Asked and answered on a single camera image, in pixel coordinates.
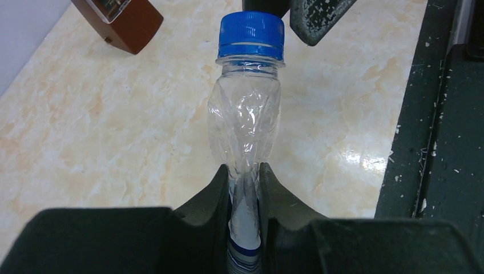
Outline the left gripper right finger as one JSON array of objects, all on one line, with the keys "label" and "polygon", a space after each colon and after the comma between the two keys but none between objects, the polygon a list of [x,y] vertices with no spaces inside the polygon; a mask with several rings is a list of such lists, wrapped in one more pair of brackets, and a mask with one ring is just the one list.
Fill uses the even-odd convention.
[{"label": "left gripper right finger", "polygon": [[259,168],[264,273],[482,273],[459,230],[445,221],[331,219]]}]

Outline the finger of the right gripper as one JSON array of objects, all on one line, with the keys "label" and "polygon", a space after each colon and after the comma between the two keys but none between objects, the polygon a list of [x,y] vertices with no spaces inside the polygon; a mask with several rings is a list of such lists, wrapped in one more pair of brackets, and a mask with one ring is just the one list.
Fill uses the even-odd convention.
[{"label": "finger of the right gripper", "polygon": [[292,0],[289,24],[308,46],[315,46],[356,0]]},{"label": "finger of the right gripper", "polygon": [[290,7],[290,0],[242,0],[243,11],[259,11],[279,18],[282,18]]}]

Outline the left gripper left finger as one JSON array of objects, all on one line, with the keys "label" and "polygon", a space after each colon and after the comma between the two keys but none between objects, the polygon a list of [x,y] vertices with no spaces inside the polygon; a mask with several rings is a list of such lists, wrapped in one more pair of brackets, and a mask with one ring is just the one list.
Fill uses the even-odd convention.
[{"label": "left gripper left finger", "polygon": [[228,169],[177,209],[50,208],[24,227],[2,273],[226,273]]}]

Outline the clear crushed plastic bottle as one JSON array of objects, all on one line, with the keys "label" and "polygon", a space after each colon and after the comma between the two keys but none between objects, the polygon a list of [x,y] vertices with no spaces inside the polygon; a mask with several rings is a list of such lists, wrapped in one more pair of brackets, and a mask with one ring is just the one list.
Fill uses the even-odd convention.
[{"label": "clear crushed plastic bottle", "polygon": [[220,57],[208,99],[212,153],[228,168],[229,273],[261,273],[259,169],[271,154],[279,120],[283,61],[256,55]]}]

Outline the blue bottle cap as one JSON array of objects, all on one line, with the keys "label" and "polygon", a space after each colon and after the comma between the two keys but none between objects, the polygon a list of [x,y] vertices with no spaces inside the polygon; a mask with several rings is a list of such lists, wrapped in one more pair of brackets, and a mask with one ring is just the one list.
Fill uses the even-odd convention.
[{"label": "blue bottle cap", "polygon": [[240,11],[220,22],[218,58],[257,55],[284,60],[285,28],[281,18],[259,11]]}]

